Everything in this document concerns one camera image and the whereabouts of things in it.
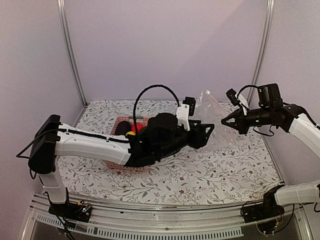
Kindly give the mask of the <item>clear zip top bag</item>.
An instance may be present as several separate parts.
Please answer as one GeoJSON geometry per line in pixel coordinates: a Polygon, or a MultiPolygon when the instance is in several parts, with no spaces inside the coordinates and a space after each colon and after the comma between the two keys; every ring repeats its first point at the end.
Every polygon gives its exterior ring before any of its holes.
{"type": "Polygon", "coordinates": [[[203,90],[196,99],[192,120],[200,120],[202,124],[214,124],[214,130],[210,134],[206,146],[201,149],[211,151],[223,146],[236,144],[233,130],[221,124],[221,120],[227,117],[223,106],[211,95],[209,90],[203,90]]]}

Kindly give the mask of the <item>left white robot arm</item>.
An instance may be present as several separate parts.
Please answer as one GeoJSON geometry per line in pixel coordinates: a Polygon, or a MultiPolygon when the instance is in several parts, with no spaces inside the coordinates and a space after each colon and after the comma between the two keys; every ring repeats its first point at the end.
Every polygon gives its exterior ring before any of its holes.
{"type": "Polygon", "coordinates": [[[188,118],[179,120],[172,113],[159,113],[147,122],[146,130],[136,135],[105,135],[83,131],[60,122],[53,114],[32,141],[29,168],[37,173],[55,209],[63,216],[74,213],[74,205],[56,169],[57,156],[79,156],[142,168],[189,146],[196,150],[207,145],[215,125],[188,118]]]}

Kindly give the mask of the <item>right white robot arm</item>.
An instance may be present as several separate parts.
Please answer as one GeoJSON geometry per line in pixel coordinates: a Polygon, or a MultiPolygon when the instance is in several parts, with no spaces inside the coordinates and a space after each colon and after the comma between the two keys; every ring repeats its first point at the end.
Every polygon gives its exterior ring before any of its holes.
{"type": "Polygon", "coordinates": [[[227,99],[235,109],[221,120],[239,135],[250,130],[264,133],[283,183],[267,190],[258,213],[269,218],[278,206],[320,203],[320,125],[308,111],[281,97],[276,83],[229,89],[227,99]]]}

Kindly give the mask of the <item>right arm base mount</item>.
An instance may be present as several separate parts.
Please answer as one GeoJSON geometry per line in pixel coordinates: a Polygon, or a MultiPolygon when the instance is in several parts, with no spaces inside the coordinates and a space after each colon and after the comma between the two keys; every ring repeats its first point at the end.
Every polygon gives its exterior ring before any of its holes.
{"type": "Polygon", "coordinates": [[[244,222],[251,223],[283,215],[284,207],[278,205],[275,199],[275,193],[283,186],[278,185],[264,193],[262,203],[252,202],[252,205],[248,205],[249,202],[246,202],[240,209],[244,222]]]}

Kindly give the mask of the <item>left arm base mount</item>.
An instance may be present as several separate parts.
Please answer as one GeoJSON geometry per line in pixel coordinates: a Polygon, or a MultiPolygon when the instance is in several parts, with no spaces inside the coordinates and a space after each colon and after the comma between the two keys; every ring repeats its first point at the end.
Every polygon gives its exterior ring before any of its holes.
{"type": "Polygon", "coordinates": [[[71,202],[67,188],[65,188],[65,196],[66,199],[63,203],[53,203],[48,194],[47,198],[50,204],[48,212],[57,217],[61,217],[64,220],[75,220],[88,223],[92,214],[92,205],[86,203],[84,200],[77,203],[71,202]]]}

